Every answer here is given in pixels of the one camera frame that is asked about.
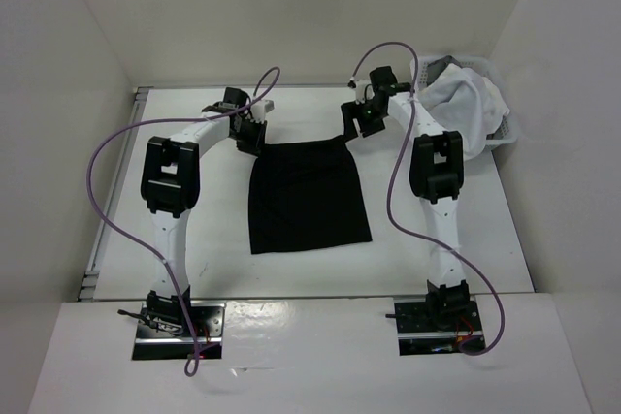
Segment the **black skirt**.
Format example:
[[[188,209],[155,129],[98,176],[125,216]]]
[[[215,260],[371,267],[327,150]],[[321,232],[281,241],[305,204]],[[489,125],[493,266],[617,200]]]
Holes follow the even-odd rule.
[[[251,171],[247,213],[253,255],[372,240],[357,167],[342,136],[265,145]]]

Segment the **white skirt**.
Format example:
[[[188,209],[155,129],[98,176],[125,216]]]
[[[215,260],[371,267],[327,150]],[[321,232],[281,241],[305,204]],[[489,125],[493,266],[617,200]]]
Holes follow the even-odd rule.
[[[477,157],[510,110],[500,89],[471,68],[449,64],[419,92],[427,112],[446,130],[462,136],[464,159]]]

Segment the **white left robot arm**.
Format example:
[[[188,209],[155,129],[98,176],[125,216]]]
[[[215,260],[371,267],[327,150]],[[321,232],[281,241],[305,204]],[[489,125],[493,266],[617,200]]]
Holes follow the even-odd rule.
[[[199,119],[172,136],[154,136],[147,143],[140,192],[163,270],[147,295],[146,318],[158,321],[170,335],[187,333],[193,323],[186,238],[189,214],[200,195],[200,160],[228,138],[239,151],[257,156],[273,109],[269,99],[252,101],[241,89],[228,87],[223,99],[204,108]]]

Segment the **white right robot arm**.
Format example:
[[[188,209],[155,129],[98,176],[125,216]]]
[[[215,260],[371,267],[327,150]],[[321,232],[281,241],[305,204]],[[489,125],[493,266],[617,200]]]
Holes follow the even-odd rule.
[[[445,129],[413,100],[413,86],[399,82],[389,66],[372,70],[367,85],[355,80],[348,85],[360,95],[341,105],[347,141],[384,130],[388,116],[406,130],[398,160],[410,155],[409,185],[426,223],[426,232],[419,237],[432,244],[424,315],[430,326],[447,331],[460,322],[470,302],[457,228],[458,197],[464,184],[462,136]]]

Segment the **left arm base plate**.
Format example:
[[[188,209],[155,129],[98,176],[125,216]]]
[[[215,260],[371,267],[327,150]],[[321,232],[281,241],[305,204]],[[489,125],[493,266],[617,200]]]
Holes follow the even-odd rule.
[[[117,314],[137,323],[132,353],[134,361],[184,360],[193,355],[193,338],[184,319],[172,323],[148,316],[144,304],[138,312],[119,309]],[[220,359],[225,303],[193,300],[189,314],[201,347],[200,359]]]

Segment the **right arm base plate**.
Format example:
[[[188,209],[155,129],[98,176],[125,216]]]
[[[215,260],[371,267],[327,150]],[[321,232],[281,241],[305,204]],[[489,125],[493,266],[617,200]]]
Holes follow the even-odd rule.
[[[471,299],[465,310],[443,323],[433,321],[424,297],[396,299],[385,317],[396,325],[401,356],[460,353],[486,348],[478,306]]]

